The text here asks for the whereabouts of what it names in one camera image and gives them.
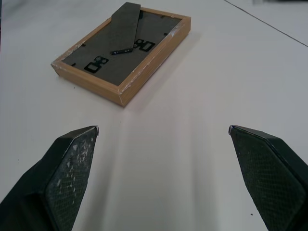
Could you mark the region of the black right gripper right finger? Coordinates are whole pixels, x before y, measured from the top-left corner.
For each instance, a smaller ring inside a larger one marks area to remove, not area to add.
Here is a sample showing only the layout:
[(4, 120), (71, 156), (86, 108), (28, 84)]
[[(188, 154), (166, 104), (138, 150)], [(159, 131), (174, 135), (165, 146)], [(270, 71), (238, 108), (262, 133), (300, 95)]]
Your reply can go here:
[(245, 186), (269, 231), (308, 229), (308, 166), (280, 138), (229, 127)]

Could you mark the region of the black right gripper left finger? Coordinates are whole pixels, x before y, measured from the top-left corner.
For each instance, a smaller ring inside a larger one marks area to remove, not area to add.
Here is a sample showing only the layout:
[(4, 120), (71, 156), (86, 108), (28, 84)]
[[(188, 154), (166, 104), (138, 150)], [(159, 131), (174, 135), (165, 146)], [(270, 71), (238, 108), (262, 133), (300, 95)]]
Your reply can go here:
[(70, 231), (83, 200), (98, 126), (58, 137), (0, 204), (2, 231)]

